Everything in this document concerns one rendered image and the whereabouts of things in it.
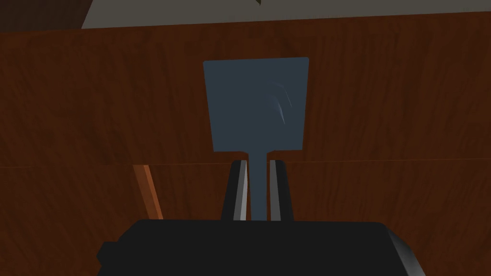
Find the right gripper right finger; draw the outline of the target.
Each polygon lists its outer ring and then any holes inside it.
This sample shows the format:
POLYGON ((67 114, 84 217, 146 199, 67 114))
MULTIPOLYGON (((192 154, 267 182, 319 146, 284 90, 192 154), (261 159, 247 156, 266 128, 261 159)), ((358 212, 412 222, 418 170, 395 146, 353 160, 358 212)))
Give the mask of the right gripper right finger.
POLYGON ((270 160, 269 201, 270 220, 294 221, 286 165, 281 160, 270 160))

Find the brown wooden table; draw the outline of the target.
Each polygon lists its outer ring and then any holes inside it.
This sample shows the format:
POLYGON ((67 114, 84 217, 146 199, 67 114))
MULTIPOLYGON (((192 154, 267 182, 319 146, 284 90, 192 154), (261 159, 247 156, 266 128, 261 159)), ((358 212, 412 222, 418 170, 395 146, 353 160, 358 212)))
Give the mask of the brown wooden table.
POLYGON ((217 219, 205 60, 309 58, 298 220, 377 221, 491 276, 491 11, 0 34, 0 276, 95 276, 155 215, 217 219))

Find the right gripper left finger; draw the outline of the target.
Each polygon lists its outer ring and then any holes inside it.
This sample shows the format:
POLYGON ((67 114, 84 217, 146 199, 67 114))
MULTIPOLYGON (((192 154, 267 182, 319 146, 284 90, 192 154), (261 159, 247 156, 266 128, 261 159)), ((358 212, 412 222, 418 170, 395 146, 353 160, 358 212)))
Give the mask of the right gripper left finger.
POLYGON ((247 161, 234 160, 228 176, 221 220, 246 220, 247 194, 247 161))

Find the dark blue spatula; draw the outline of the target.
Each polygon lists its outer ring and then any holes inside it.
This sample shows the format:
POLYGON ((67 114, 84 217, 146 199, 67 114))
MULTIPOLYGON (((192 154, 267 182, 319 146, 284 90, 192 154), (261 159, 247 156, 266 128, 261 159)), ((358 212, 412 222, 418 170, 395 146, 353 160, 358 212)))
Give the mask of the dark blue spatula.
POLYGON ((215 152, 248 154, 251 218, 267 218, 267 154, 302 150, 309 58, 203 62, 215 152))

